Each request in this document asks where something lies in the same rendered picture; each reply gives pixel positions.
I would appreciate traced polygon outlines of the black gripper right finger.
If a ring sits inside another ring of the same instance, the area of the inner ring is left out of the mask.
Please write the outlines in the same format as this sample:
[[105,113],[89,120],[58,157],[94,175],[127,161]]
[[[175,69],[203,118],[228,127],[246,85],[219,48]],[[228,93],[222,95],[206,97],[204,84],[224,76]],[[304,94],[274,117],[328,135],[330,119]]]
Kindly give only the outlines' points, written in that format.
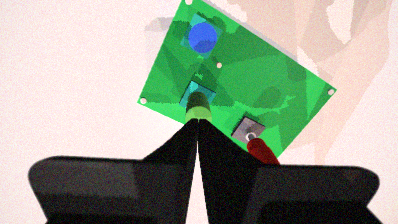
[[198,157],[208,224],[257,224],[274,200],[368,206],[380,185],[377,173],[355,165],[264,164],[207,119],[199,119]]

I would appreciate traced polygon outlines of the green circuit board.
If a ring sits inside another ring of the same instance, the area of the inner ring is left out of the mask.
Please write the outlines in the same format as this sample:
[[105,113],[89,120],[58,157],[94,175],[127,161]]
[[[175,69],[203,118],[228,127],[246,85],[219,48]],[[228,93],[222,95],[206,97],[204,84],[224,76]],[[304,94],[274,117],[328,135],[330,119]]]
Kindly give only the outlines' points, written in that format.
[[181,0],[136,103],[207,119],[264,164],[338,90],[202,0]]

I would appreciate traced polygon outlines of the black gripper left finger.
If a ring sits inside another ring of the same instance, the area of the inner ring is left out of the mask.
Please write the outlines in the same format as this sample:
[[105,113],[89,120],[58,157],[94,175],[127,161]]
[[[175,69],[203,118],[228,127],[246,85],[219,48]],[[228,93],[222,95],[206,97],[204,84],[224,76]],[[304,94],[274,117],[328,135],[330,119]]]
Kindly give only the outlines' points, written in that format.
[[142,159],[66,156],[32,164],[28,183],[48,218],[54,213],[150,216],[186,224],[199,122],[191,118]]

